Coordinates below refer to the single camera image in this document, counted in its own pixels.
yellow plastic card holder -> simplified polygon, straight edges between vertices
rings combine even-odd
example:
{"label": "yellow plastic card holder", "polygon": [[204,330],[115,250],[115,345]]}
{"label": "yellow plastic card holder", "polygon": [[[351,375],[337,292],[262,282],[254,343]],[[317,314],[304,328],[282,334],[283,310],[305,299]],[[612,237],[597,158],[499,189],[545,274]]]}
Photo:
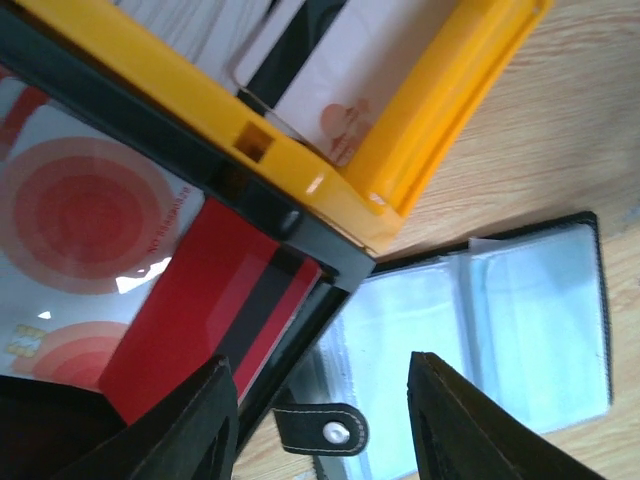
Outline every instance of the yellow plastic card holder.
{"label": "yellow plastic card holder", "polygon": [[399,232],[551,0],[460,0],[343,169],[288,138],[105,0],[14,0],[373,254]]}

wood grain surface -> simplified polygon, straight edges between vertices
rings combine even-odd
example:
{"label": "wood grain surface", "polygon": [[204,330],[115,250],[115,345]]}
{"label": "wood grain surface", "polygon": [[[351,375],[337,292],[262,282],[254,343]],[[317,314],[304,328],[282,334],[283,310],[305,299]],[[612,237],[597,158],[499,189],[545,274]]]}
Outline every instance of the wood grain surface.
{"label": "wood grain surface", "polygon": [[[614,405],[600,420],[547,438],[609,479],[637,479],[638,0],[556,2],[451,149],[391,256],[584,209],[594,210],[601,222]],[[239,459],[234,477],[315,478],[308,459],[282,451],[271,417]]]}

snap button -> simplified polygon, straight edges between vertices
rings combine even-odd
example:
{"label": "snap button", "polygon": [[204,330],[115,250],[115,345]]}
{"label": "snap button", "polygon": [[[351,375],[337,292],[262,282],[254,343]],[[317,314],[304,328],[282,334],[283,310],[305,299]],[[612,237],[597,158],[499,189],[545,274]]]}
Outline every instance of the snap button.
{"label": "snap button", "polygon": [[351,437],[351,433],[347,427],[340,422],[327,423],[322,429],[322,435],[327,442],[333,445],[344,445],[349,441],[349,437]]}

red card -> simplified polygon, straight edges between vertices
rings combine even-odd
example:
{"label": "red card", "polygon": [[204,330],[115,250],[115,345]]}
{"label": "red card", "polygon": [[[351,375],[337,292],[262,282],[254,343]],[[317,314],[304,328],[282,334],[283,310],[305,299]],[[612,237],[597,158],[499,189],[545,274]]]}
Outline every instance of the red card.
{"label": "red card", "polygon": [[99,387],[135,422],[214,353],[240,398],[320,273],[232,210],[205,202],[104,370]]}

leather strap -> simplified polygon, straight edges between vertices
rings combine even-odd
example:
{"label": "leather strap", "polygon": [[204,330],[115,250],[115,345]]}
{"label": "leather strap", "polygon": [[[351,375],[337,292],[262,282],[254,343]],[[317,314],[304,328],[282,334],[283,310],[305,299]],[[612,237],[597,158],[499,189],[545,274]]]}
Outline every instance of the leather strap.
{"label": "leather strap", "polygon": [[[369,439],[364,416],[344,403],[280,405],[273,412],[282,447],[289,453],[348,457],[362,452]],[[330,441],[323,431],[328,424],[346,429],[348,439]]]}

